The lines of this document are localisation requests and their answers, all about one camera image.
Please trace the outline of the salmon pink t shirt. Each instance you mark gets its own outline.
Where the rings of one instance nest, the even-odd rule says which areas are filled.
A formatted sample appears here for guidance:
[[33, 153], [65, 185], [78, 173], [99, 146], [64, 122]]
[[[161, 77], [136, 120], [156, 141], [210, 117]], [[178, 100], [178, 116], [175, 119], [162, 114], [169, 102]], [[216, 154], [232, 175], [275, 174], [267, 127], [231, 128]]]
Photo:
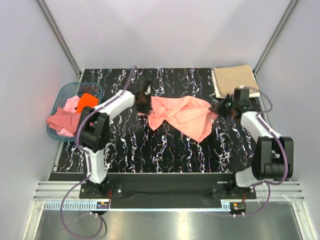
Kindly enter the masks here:
[[153, 96], [148, 125], [155, 131], [164, 121], [176, 130], [200, 143], [212, 132], [218, 115], [210, 110], [211, 104], [193, 96], [166, 98]]

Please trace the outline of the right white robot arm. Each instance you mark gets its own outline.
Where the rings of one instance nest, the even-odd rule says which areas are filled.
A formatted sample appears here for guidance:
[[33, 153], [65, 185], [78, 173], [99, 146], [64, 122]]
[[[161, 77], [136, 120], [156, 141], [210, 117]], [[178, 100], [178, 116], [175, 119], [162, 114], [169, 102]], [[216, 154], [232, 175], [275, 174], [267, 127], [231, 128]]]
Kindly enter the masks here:
[[238, 120], [255, 141], [251, 166], [236, 172], [224, 192], [232, 198], [249, 193], [260, 184], [279, 185], [293, 176], [294, 140], [276, 132], [263, 118], [263, 111], [251, 106], [251, 87], [240, 86], [215, 107], [218, 115]]

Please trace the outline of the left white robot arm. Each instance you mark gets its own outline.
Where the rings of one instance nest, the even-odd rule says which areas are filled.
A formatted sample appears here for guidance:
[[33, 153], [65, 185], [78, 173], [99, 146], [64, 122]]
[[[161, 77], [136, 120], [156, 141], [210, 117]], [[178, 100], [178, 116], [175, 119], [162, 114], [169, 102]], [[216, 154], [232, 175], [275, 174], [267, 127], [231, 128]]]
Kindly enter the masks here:
[[138, 77], [133, 84], [127, 83], [105, 102], [82, 109], [76, 132], [76, 144], [86, 159], [87, 174], [80, 181], [81, 199], [102, 199], [109, 196], [104, 149], [110, 142], [110, 123], [123, 111], [136, 107], [139, 113], [148, 115], [152, 110], [152, 82]]

